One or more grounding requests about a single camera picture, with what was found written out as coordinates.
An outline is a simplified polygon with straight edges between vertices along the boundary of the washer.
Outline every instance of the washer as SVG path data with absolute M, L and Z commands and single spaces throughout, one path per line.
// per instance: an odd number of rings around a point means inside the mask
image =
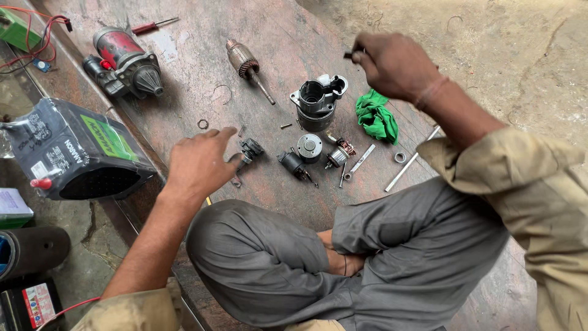
M 323 142 L 316 134 L 308 133 L 298 139 L 298 155 L 304 163 L 315 163 L 320 159 Z
M 398 163 L 404 163 L 406 161 L 406 154 L 403 152 L 396 153 L 396 155 L 394 155 L 394 161 Z
M 203 130 L 207 129 L 208 128 L 208 121 L 206 121 L 204 119 L 198 121 L 198 127 Z

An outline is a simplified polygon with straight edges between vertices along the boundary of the black battery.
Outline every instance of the black battery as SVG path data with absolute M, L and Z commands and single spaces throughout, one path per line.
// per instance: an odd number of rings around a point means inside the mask
M 63 310 L 51 278 L 21 285 L 0 293 L 0 331 L 32 331 Z M 54 331 L 61 315 L 43 328 Z
M 156 173 L 124 125 L 61 99 L 41 99 L 5 130 L 21 169 L 52 200 L 125 198 Z

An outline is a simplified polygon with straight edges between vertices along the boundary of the foot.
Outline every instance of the foot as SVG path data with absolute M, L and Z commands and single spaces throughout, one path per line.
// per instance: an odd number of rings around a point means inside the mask
M 333 247 L 333 239 L 332 239 L 333 238 L 333 229 L 326 230 L 323 232 L 317 232 L 316 234 L 319 236 L 320 240 L 323 242 L 323 246 L 325 248 L 332 249 L 332 250 L 335 249 Z
M 339 274 L 341 276 L 351 277 L 356 274 L 359 270 L 363 269 L 365 263 L 365 256 L 361 255 L 343 255 L 337 253 L 333 247 L 333 229 L 326 230 L 323 232 L 316 233 L 320 240 L 323 242 L 323 246 L 327 252 L 329 258 L 329 270 L 330 274 Z
M 363 269 L 363 264 L 366 261 L 365 256 L 361 255 L 343 255 L 326 247 L 325 251 L 329 258 L 329 270 L 327 272 L 330 274 L 351 277 Z

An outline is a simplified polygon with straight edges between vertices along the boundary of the work surface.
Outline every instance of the work surface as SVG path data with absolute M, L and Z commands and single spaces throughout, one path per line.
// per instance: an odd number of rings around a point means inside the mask
M 357 97 L 369 90 L 363 70 L 344 60 L 342 55 L 347 47 L 292 0 L 224 1 L 222 5 L 214 1 L 182 0 L 161 3 L 56 0 L 35 5 L 53 15 L 64 14 L 72 19 L 74 31 L 68 37 L 79 50 L 80 54 L 75 56 L 80 59 L 96 54 L 92 34 L 105 25 L 128 29 L 142 22 L 180 16 L 176 23 L 135 38 L 145 50 L 159 57 L 164 95 L 145 100 L 125 97 L 115 105 L 132 119 L 164 161 L 169 159 L 171 148 L 180 138 L 203 132 L 197 127 L 200 119 L 206 119 L 209 128 L 246 125 L 243 137 L 259 142 L 266 155 L 243 169 L 241 188 L 226 184 L 211 195 L 213 202 L 238 198 L 288 215 L 316 231 L 326 230 L 333 225 L 337 206 L 387 195 L 384 188 L 402 168 L 393 161 L 394 154 L 403 151 L 410 158 L 416 146 L 433 131 L 423 114 L 404 102 L 390 101 L 386 108 L 399 125 L 399 144 L 392 146 L 367 136 L 355 115 Z M 225 49 L 229 38 L 247 45 L 257 57 L 261 80 L 276 100 L 275 106 L 231 67 Z M 296 108 L 289 101 L 289 94 L 304 81 L 322 74 L 341 75 L 349 81 L 349 89 L 338 101 L 335 119 L 329 127 L 333 135 L 345 137 L 357 149 L 358 154 L 349 160 L 348 166 L 372 143 L 376 145 L 353 178 L 344 181 L 343 188 L 339 188 L 341 169 L 324 170 L 324 156 L 319 163 L 307 166 L 319 184 L 318 189 L 308 181 L 294 178 L 276 159 L 306 133 L 295 123 Z M 280 129 L 280 125 L 289 123 L 294 125 Z M 323 153 L 334 147 L 324 133 L 318 136 L 324 143 Z M 239 151 L 237 141 L 235 137 L 229 142 L 227 158 Z M 393 191 L 434 176 L 435 171 L 418 158 Z M 518 325 L 518 330 L 534 329 L 534 289 L 522 264 L 520 248 L 511 241 L 495 270 L 456 315 L 453 328 L 499 330 Z M 248 328 L 218 306 L 183 250 L 173 271 L 205 327 Z

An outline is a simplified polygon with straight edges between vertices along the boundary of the beige shirt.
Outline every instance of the beige shirt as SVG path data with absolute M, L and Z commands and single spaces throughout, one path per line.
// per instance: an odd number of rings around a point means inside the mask
M 585 152 L 564 141 L 495 131 L 458 154 L 446 138 L 419 154 L 456 190 L 483 196 L 526 250 L 537 281 L 540 330 L 588 331 L 588 188 L 569 167 Z M 179 329 L 177 284 L 98 302 L 74 330 Z M 288 331 L 341 331 L 336 321 L 311 320 Z

